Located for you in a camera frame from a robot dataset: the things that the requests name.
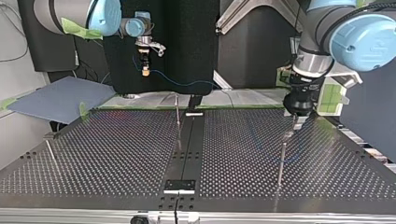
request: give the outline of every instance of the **black bracket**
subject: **black bracket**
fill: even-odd
[[[195,194],[195,180],[167,180],[165,194]]]

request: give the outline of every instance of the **perforated breadboard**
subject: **perforated breadboard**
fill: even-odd
[[[282,143],[293,123],[283,113],[277,109],[206,112],[200,197],[396,200],[396,178],[382,176],[369,164],[375,159],[351,149],[323,118],[309,119],[287,141],[279,189]]]
[[[0,194],[157,196],[177,140],[172,111],[102,111],[24,157]]]

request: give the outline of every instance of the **robot end effector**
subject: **robot end effector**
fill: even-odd
[[[78,35],[65,31],[63,20],[67,19],[77,26],[77,33],[95,31],[100,33],[100,37],[116,34],[121,38],[126,35],[135,37],[144,77],[148,77],[150,73],[151,50],[159,57],[162,57],[166,50],[165,46],[152,41],[151,31],[154,24],[151,22],[150,13],[136,11],[134,18],[123,19],[120,0],[36,0],[34,10],[37,20],[55,34]]]
[[[356,9],[356,0],[312,1],[290,77],[292,90],[284,100],[291,114],[303,117],[312,112],[314,91],[320,90],[335,63],[368,72],[394,59],[396,21],[391,11],[382,11],[387,7],[396,4]]]

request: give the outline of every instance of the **optical breadboard table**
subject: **optical breadboard table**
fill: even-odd
[[[0,172],[0,208],[396,215],[395,174],[325,118],[288,139],[280,187],[283,109],[203,112],[94,111]]]

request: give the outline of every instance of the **blue cable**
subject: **blue cable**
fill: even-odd
[[[142,71],[142,69],[139,69],[139,66],[137,66],[137,63],[136,63],[135,60],[134,60],[134,67],[136,68],[136,70],[138,72]],[[193,85],[198,84],[198,83],[205,83],[205,84],[209,84],[209,85],[212,85],[214,87],[217,87],[217,88],[221,89],[221,87],[219,85],[217,85],[216,83],[210,82],[210,81],[198,80],[198,81],[193,81],[193,82],[188,83],[188,84],[182,84],[182,83],[178,83],[178,82],[174,81],[173,79],[167,77],[163,72],[161,72],[159,70],[151,70],[151,72],[158,73],[161,76],[163,76],[167,81],[169,81],[169,82],[171,82],[171,83],[173,83],[173,84],[175,84],[177,86],[181,86],[181,87],[189,87],[189,86],[193,86]]]
[[[255,142],[256,147],[257,147],[257,148],[262,148],[262,146],[261,146],[261,144],[260,144],[260,142],[259,142],[259,140],[258,140],[257,134],[255,134],[255,132],[254,132],[254,130],[253,130],[253,126],[251,125],[249,119],[247,119],[247,127],[248,127],[248,130],[249,130],[249,132],[250,132],[250,135],[251,135],[251,136],[253,137],[253,139],[254,139],[254,142]],[[300,144],[300,135],[299,135],[299,131],[297,131],[296,134],[297,134],[297,142],[298,142],[297,144],[298,144],[298,148],[299,148],[298,150],[299,150],[299,152],[298,152],[296,155],[294,155],[292,158],[290,158],[290,159],[288,159],[288,160],[284,160],[284,162],[285,162],[286,164],[295,162],[295,161],[297,161],[297,160],[300,159],[301,144]],[[276,162],[282,162],[282,160],[280,160],[279,158],[272,157],[272,159],[273,159],[273,161],[276,161]]]

